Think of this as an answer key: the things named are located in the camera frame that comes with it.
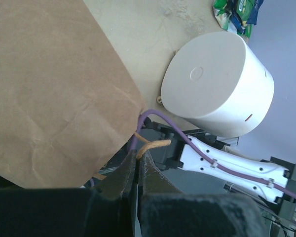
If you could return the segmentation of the dark blue kettle chips bag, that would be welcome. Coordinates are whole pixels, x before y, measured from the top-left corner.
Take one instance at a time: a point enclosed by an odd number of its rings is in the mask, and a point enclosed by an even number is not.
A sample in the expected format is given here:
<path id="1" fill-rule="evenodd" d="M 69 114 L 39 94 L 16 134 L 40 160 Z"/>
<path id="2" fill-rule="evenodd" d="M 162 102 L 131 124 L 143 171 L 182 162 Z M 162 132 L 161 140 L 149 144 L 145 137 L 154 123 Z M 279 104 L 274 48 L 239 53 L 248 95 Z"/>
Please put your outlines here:
<path id="1" fill-rule="evenodd" d="M 258 13 L 264 0 L 232 0 L 231 22 L 237 34 L 251 37 L 253 25 L 257 24 Z"/>

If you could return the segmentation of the green yellow snack bag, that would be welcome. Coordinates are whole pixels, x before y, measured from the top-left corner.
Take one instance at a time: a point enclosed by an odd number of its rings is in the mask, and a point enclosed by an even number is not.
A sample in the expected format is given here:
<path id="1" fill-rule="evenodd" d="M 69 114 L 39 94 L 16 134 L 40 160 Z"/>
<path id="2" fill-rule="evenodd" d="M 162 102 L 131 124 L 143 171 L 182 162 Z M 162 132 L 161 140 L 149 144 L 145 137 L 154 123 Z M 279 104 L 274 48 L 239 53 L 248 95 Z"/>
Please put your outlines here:
<path id="1" fill-rule="evenodd" d="M 231 0 L 215 0 L 213 2 L 213 13 L 222 29 L 237 34 L 236 28 L 230 20 L 232 15 Z"/>

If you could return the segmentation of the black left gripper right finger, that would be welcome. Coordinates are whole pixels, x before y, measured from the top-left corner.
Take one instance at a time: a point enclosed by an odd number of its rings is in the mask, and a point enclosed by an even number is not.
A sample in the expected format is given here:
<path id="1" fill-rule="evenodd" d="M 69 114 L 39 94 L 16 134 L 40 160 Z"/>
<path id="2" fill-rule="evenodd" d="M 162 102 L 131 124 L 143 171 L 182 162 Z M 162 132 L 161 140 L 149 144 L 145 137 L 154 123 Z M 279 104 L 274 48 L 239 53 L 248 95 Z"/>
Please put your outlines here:
<path id="1" fill-rule="evenodd" d="M 138 203 L 144 237 L 267 237 L 261 210 L 242 194 L 183 194 L 156 167 L 150 152 L 140 161 Z"/>

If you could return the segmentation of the white cylindrical toy drum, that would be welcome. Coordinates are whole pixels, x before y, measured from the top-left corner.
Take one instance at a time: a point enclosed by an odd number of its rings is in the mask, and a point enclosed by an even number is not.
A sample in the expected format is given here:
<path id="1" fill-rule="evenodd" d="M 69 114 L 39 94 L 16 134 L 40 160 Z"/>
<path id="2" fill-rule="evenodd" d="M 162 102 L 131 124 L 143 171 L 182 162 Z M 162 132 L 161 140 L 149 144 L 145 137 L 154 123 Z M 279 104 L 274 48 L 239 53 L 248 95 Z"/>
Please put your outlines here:
<path id="1" fill-rule="evenodd" d="M 271 73 L 231 32 L 204 34 L 179 49 L 160 92 L 167 111 L 226 138 L 243 136 L 259 126 L 273 95 Z"/>

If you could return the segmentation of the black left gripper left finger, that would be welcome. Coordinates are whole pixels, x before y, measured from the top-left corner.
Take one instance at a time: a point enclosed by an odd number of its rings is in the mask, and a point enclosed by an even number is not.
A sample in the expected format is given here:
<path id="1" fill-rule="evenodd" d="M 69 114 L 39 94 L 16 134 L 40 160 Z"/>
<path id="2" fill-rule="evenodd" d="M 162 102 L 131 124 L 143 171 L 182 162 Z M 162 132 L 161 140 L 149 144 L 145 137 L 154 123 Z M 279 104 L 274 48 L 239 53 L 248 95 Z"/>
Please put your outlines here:
<path id="1" fill-rule="evenodd" d="M 135 157 L 92 188 L 0 189 L 0 237 L 132 237 Z"/>

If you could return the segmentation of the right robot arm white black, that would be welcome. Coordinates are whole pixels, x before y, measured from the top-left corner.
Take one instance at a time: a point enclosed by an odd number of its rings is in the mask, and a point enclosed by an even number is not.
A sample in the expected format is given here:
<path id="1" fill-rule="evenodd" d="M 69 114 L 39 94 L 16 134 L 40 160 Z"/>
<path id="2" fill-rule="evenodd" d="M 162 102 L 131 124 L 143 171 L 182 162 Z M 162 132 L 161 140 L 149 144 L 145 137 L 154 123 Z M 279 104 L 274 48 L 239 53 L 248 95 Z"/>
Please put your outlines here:
<path id="1" fill-rule="evenodd" d="M 146 118 L 138 132 L 146 140 L 169 140 L 170 144 L 151 148 L 161 170 L 198 172 L 225 181 L 230 192 L 244 193 L 277 217 L 296 219 L 296 163 L 276 157 L 253 159 L 234 150 L 228 143 L 201 129 L 182 133 L 173 127 Z"/>

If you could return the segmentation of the brown paper bag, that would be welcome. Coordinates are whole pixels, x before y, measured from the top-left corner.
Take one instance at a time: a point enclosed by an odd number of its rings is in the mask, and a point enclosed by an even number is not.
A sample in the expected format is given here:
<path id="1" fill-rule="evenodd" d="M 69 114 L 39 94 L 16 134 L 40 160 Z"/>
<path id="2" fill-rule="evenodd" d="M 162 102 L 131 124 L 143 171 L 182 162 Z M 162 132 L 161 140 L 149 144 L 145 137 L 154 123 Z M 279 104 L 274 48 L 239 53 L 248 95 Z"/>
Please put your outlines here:
<path id="1" fill-rule="evenodd" d="M 0 0 L 0 176 L 80 187 L 158 109 L 159 1 Z"/>

